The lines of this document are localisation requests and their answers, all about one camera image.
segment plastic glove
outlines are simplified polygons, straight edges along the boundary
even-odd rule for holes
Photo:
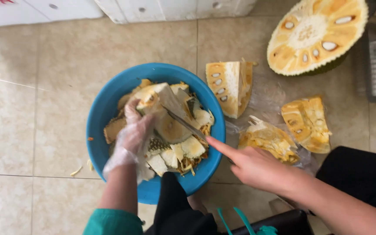
[[[142,117],[135,109],[139,99],[130,101],[124,107],[127,126],[118,134],[114,153],[104,166],[102,174],[108,180],[108,173],[117,166],[139,164],[138,183],[141,182],[144,173],[140,173],[145,167],[144,155],[147,151],[149,139],[153,133],[154,116]]]

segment green sleeve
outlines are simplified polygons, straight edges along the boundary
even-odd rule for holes
[[[83,235],[140,235],[142,221],[136,215],[114,209],[95,209]]]

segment white styrofoam box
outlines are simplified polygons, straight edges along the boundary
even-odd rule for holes
[[[100,18],[94,0],[0,0],[0,26]]]
[[[49,19],[25,1],[0,0],[0,26],[40,22],[49,22]]]
[[[104,15],[94,0],[25,0],[50,21],[99,18]]]
[[[257,0],[95,0],[117,24],[247,15]]]

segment knife blade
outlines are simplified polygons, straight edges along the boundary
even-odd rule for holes
[[[194,128],[193,126],[191,126],[191,124],[189,124],[188,122],[186,122],[185,120],[180,118],[178,115],[176,115],[175,113],[173,113],[172,111],[167,109],[165,106],[163,108],[166,109],[166,111],[168,112],[169,116],[171,116],[171,118],[173,118],[177,122],[181,123],[184,127],[186,127],[188,130],[190,130],[192,132],[192,134],[198,136],[201,140],[207,142],[206,141],[206,135],[204,135],[201,131],[199,131],[196,128]]]

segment blue plastic basin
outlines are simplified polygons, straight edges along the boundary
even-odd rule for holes
[[[132,91],[138,86],[141,79],[149,79],[152,82],[167,82],[169,84],[177,84],[181,81],[188,84],[191,92],[195,92],[204,108],[210,109],[216,119],[215,124],[211,128],[211,136],[225,142],[226,126],[222,109],[214,96],[213,92],[193,73],[181,67],[163,64],[149,63],[134,66],[117,74],[101,89],[88,115],[86,124],[86,138],[94,138],[87,141],[89,157],[91,158],[97,173],[105,181],[102,176],[102,169],[108,160],[108,144],[105,142],[103,129],[114,116],[118,114],[117,102],[125,94]],[[218,167],[222,154],[214,148],[210,148],[208,158],[203,159],[195,168],[196,176],[188,173],[185,177],[181,177],[176,173],[178,181],[184,188],[187,196],[193,194],[201,188],[203,184],[211,178]],[[138,186],[138,201],[145,204],[157,204],[160,192],[160,177],[156,176],[149,181],[143,181]]]

